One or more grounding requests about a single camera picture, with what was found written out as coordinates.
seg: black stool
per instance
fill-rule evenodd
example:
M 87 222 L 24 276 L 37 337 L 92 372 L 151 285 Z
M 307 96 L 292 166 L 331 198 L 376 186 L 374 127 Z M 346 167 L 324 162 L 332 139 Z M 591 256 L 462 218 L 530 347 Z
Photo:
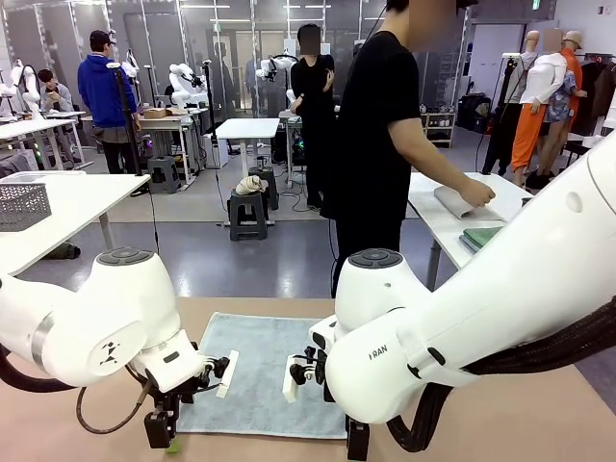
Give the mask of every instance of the black stool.
M 240 222 L 240 207 L 252 208 L 257 224 L 242 224 Z M 250 239 L 263 240 L 268 237 L 268 223 L 263 209 L 263 197 L 260 192 L 249 195 L 239 195 L 235 190 L 231 192 L 229 202 L 229 220 L 231 221 L 231 241 L 240 240 L 241 235 L 250 235 Z
M 276 175 L 273 172 L 273 168 L 265 167 L 260 170 L 257 167 L 251 167 L 248 170 L 250 176 L 256 175 L 264 181 L 268 182 L 268 188 L 266 189 L 266 198 L 269 202 L 269 207 L 272 210 L 278 210 L 278 188 L 276 188 Z

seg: man in black shirt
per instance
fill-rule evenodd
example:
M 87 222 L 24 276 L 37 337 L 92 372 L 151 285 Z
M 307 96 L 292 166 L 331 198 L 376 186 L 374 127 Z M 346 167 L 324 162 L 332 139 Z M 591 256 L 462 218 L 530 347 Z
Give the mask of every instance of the man in black shirt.
M 334 114 L 334 59 L 321 55 L 321 28 L 315 24 L 297 31 L 300 53 L 298 64 L 291 68 L 291 85 L 297 101 L 291 111 L 301 116 L 306 155 L 308 207 L 321 208 L 325 190 L 327 152 L 332 143 Z
M 419 70 L 409 50 L 443 31 L 458 8 L 473 0 L 388 0 L 386 17 L 362 47 L 343 96 L 323 214 L 336 220 L 340 257 L 334 294 L 346 259 L 367 248 L 399 251 L 411 166 L 481 207 L 495 197 L 453 166 L 425 137 Z

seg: black pants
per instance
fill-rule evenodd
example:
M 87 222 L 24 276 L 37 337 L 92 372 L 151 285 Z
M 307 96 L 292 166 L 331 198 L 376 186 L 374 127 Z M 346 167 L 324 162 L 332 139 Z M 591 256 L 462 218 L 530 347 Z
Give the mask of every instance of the black pants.
M 130 142 L 103 141 L 103 151 L 105 151 L 105 159 L 107 159 L 107 168 L 112 175 L 120 173 L 137 173 Z M 119 165 L 120 156 L 122 157 L 124 168 Z
M 304 128 L 301 132 L 304 139 L 304 154 L 306 157 L 306 189 L 308 203 L 321 204 L 321 193 L 325 192 L 325 163 L 329 142 L 326 127 Z
M 521 113 L 521 104 L 509 104 L 504 109 L 502 115 L 497 114 L 485 163 L 481 170 L 481 173 L 484 175 L 492 172 L 497 161 L 499 161 L 499 175 L 503 176 L 507 172 L 507 167 L 511 164 L 513 143 L 516 140 L 516 131 Z
M 336 296 L 340 272 L 347 258 L 370 248 L 386 248 L 399 252 L 401 227 L 402 221 L 399 219 L 382 219 L 372 222 L 366 222 L 363 219 L 336 220 L 339 256 L 334 270 L 332 298 Z

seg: white table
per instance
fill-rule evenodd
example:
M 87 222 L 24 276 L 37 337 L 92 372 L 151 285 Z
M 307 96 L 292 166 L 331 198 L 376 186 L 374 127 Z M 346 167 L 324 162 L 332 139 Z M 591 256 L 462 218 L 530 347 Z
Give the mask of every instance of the white table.
M 434 190 L 441 185 L 426 176 L 413 172 L 408 201 L 425 222 L 434 239 L 430 249 L 428 263 L 427 288 L 434 290 L 438 273 L 441 249 L 458 268 L 464 267 L 473 259 L 473 254 L 460 242 L 460 236 L 467 228 L 489 228 L 503 226 L 522 210 L 522 199 L 533 197 L 525 190 L 518 188 L 498 175 L 481 175 L 467 173 L 475 180 L 488 185 L 497 197 L 490 202 L 488 208 L 501 216 L 504 221 L 480 221 L 476 219 L 458 219 L 453 216 L 434 196 Z
M 139 116 L 139 120 L 141 123 L 141 128 L 144 132 L 179 132 L 180 133 L 180 149 L 182 150 L 182 164 L 184 166 L 184 177 L 185 183 L 182 186 L 180 191 L 185 191 L 196 179 L 195 174 L 192 172 L 191 167 L 189 166 L 189 156 L 191 157 L 191 165 L 195 171 L 199 172 L 201 170 L 201 165 L 197 161 L 199 157 L 199 153 L 189 153 L 187 150 L 186 143 L 184 142 L 184 132 L 190 133 L 191 130 L 196 131 L 196 120 L 202 114 L 207 112 L 208 109 L 199 109 L 192 110 L 188 114 L 184 115 L 168 115 L 167 117 L 161 118 L 145 118 L 143 115 Z M 92 122 L 92 116 L 87 115 L 82 117 L 82 120 L 85 122 Z
M 0 274 L 20 274 L 97 218 L 105 246 L 116 248 L 107 212 L 149 180 L 149 175 L 45 175 L 40 181 L 52 215 L 25 231 L 0 233 Z
M 49 139 L 49 144 L 51 144 L 51 148 L 54 151 L 54 157 L 56 158 L 56 169 L 64 170 L 62 159 L 60 157 L 60 150 L 58 149 L 58 144 L 56 143 L 54 128 L 72 125 L 73 135 L 75 136 L 75 144 L 77 145 L 79 158 L 81 159 L 83 166 L 86 163 L 86 158 L 84 157 L 84 151 L 81 147 L 79 136 L 77 136 L 76 123 L 77 120 L 72 118 L 55 120 L 38 118 L 36 120 L 21 120 L 15 123 L 7 123 L 5 125 L 0 125 L 0 140 L 11 140 L 13 138 L 23 140 L 26 135 L 32 134 L 43 154 L 41 155 L 42 164 L 46 170 L 49 170 L 51 169 L 51 165 L 49 164 L 49 159 L 47 159 L 47 156 L 44 155 L 45 144 L 43 142 L 43 135 L 46 134 L 47 139 Z
M 279 118 L 229 118 L 216 130 L 219 140 L 240 140 L 242 154 L 242 173 L 248 176 L 248 157 L 246 140 L 274 138 L 278 130 Z M 255 142 L 255 156 L 258 155 Z
M 71 111 L 69 113 L 45 113 L 45 117 L 47 118 L 71 118 L 83 116 L 85 111 Z

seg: wire basket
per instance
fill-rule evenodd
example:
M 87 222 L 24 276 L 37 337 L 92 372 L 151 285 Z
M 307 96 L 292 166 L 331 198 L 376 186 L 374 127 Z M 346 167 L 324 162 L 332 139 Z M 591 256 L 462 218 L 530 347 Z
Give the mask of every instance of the wire basket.
M 49 216 L 45 185 L 0 184 L 0 232 L 23 231 Z

